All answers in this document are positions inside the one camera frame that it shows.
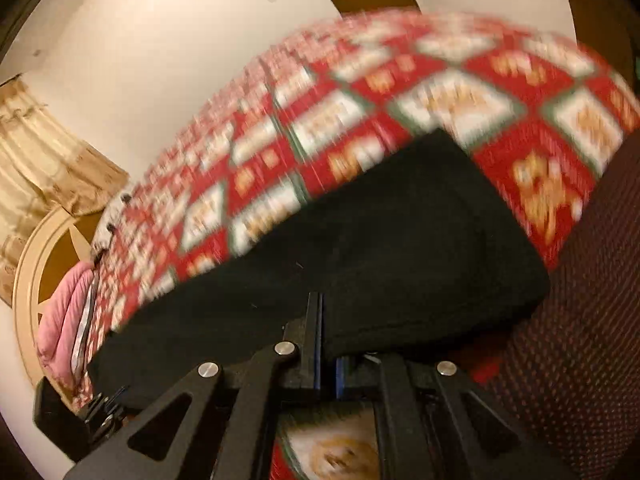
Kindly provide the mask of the black pants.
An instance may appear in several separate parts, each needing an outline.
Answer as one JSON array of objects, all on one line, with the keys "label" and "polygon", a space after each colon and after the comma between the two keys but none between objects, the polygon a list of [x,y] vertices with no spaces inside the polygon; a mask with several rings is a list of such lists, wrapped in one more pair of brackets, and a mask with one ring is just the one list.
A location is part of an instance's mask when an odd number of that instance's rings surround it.
[{"label": "black pants", "polygon": [[278,342],[313,292],[328,358],[411,350],[433,361],[510,332],[549,288],[506,202],[435,130],[142,307],[88,373],[95,393],[142,410],[201,363],[238,364]]}]

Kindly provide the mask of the grey patterned folded quilt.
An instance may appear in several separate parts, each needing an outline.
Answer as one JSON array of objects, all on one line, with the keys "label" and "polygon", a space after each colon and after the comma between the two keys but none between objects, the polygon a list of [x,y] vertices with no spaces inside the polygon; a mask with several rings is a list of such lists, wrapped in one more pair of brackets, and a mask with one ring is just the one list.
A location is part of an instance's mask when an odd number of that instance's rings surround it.
[{"label": "grey patterned folded quilt", "polygon": [[94,304],[96,303],[96,290],[98,289],[98,286],[99,277],[98,274],[95,273],[88,288],[85,305],[82,308],[78,330],[72,350],[72,356],[70,357],[70,369],[72,370],[73,378],[75,378],[76,382],[79,382],[82,374],[84,374],[87,344],[94,313]]}]

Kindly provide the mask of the pink folded blanket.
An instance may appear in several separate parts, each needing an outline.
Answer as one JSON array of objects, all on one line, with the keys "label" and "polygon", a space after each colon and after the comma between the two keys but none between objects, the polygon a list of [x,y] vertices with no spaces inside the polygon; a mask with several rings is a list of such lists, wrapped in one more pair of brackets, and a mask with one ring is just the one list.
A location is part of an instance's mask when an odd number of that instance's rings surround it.
[{"label": "pink folded blanket", "polygon": [[65,388],[74,388],[73,348],[94,267],[76,263],[49,298],[39,323],[36,350],[40,365]]}]

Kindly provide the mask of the cream wooden headboard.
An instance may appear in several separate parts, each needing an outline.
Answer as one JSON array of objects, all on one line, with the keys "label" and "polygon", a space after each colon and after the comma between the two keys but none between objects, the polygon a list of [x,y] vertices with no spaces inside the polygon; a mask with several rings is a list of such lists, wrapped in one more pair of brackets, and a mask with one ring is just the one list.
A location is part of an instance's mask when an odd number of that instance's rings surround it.
[{"label": "cream wooden headboard", "polygon": [[92,259],[91,242],[101,217],[100,212],[76,217],[60,206],[54,207],[30,234],[15,271],[14,330],[26,375],[33,387],[47,378],[68,408],[73,406],[74,392],[41,366],[37,332],[49,299],[63,276],[78,261]]}]

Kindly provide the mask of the dark red mesh chair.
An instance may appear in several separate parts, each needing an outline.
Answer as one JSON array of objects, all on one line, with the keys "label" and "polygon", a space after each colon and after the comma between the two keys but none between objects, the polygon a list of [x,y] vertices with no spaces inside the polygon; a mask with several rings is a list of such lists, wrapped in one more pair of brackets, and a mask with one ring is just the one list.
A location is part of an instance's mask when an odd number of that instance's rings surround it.
[{"label": "dark red mesh chair", "polygon": [[582,479],[639,475],[639,135],[614,154],[488,384]]}]

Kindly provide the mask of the beige patterned curtain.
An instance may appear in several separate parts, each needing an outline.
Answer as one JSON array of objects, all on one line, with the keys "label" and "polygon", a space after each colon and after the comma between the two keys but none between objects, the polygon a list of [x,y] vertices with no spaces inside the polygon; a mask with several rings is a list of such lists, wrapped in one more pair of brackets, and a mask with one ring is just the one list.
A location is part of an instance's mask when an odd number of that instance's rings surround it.
[{"label": "beige patterned curtain", "polygon": [[1,300],[12,304],[28,238],[56,206],[74,216],[104,208],[126,171],[69,133],[20,78],[1,86]]}]

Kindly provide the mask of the red patchwork bear bedspread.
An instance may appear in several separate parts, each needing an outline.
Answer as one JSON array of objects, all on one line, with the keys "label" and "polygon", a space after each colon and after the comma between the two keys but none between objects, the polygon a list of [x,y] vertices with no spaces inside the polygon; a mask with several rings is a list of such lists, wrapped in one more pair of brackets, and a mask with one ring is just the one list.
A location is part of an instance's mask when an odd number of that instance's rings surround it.
[{"label": "red patchwork bear bedspread", "polygon": [[[427,133],[442,130],[511,209],[549,274],[639,103],[603,58],[573,41],[469,13],[352,14],[253,58],[182,129],[134,187],[98,265],[78,412],[99,393],[88,367],[142,307],[245,255],[305,206]],[[383,479],[370,402],[336,396],[336,361],[450,363],[488,392],[510,332],[449,351],[320,360],[320,387],[280,409],[269,478]]]}]

